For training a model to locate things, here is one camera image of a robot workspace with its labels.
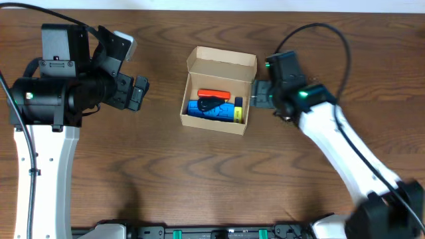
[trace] blue object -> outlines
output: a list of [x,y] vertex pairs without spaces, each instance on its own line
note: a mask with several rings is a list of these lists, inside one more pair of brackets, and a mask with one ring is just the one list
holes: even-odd
[[225,122],[233,122],[234,104],[224,103],[207,112],[198,109],[198,101],[190,100],[187,106],[187,114],[208,120],[220,120]]

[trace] wooden table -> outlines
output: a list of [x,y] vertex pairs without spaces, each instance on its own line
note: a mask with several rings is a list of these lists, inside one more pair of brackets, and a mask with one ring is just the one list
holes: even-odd
[[[172,225],[273,224],[349,213],[351,198],[320,150],[271,110],[250,110],[244,136],[183,127],[186,59],[196,46],[265,57],[296,27],[326,22],[353,50],[342,106],[373,152],[402,178],[425,182],[425,15],[61,11],[89,25],[134,36],[122,72],[149,78],[141,111],[109,106],[84,118],[72,172],[73,226],[128,218]],[[63,21],[0,10],[0,69],[9,85],[42,55],[41,24]],[[97,45],[93,39],[91,49]],[[325,29],[300,33],[296,49],[311,81],[335,92],[344,51]],[[0,92],[0,237],[12,238],[17,198],[13,128]]]

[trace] white plastic part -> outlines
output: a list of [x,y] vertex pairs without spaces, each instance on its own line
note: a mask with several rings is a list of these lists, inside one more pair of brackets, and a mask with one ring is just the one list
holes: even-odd
[[[347,186],[355,206],[358,206],[367,199],[369,193],[375,192],[378,195],[383,195],[388,192],[388,188],[374,176],[345,141],[335,124],[333,107],[328,102],[311,107],[310,112],[301,114],[299,128],[322,150]],[[337,112],[344,132],[356,148],[397,189],[396,182],[400,181],[400,178],[373,155],[348,124],[339,106]]]
[[331,215],[315,222],[312,226],[317,239],[346,239],[345,221],[349,216]]
[[[33,218],[33,238],[71,239],[70,190],[74,152],[80,138],[77,127],[52,132],[49,125],[28,125],[35,146],[37,176]],[[31,168],[29,150],[22,131],[14,135],[19,160],[18,205],[14,238],[27,237]]]
[[79,239],[126,239],[126,228],[121,224],[101,224]]
[[137,42],[135,41],[134,37],[127,35],[125,33],[122,33],[120,31],[114,31],[114,34],[118,37],[122,37],[122,38],[129,40],[131,42],[131,46],[128,49],[127,54],[126,54],[126,61],[130,61],[134,52],[135,52],[135,49],[137,48]]

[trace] wood grain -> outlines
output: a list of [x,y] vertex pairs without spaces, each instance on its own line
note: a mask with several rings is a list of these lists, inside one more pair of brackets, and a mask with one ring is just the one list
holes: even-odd
[[[109,218],[168,225],[273,224],[353,209],[342,180],[320,150],[272,111],[250,110],[244,136],[183,127],[179,119],[186,58],[197,46],[249,52],[262,64],[290,31],[312,22],[341,29],[353,50],[343,99],[351,125],[404,179],[425,182],[425,15],[60,11],[89,25],[133,35],[133,62],[122,72],[149,78],[138,113],[104,106],[84,119],[72,173],[72,225]],[[41,56],[42,23],[27,10],[0,11],[0,69],[8,84]],[[343,72],[341,43],[329,31],[296,35],[311,81],[334,92]],[[17,154],[0,92],[0,237],[12,238]]]

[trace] white wall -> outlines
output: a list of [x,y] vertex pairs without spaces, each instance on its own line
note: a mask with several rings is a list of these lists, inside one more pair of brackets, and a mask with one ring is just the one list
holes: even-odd
[[425,13],[425,0],[24,0],[49,9]]

